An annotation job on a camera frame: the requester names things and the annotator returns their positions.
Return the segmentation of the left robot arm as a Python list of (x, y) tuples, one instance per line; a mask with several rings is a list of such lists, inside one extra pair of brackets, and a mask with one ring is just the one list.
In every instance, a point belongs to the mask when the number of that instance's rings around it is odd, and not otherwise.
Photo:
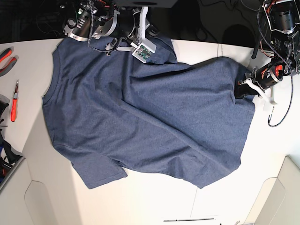
[(260, 95), (280, 83), (285, 76), (300, 72), (300, 3), (297, 0), (262, 0), (256, 15), (258, 37), (252, 58), (258, 51), (270, 58), (261, 68), (237, 81), (235, 97)]

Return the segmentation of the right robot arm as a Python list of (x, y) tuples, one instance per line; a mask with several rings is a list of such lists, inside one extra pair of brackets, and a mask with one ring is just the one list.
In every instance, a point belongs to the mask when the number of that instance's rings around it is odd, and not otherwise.
[(63, 33), (78, 41), (89, 37), (138, 42), (142, 7), (119, 6), (115, 0), (63, 0)]

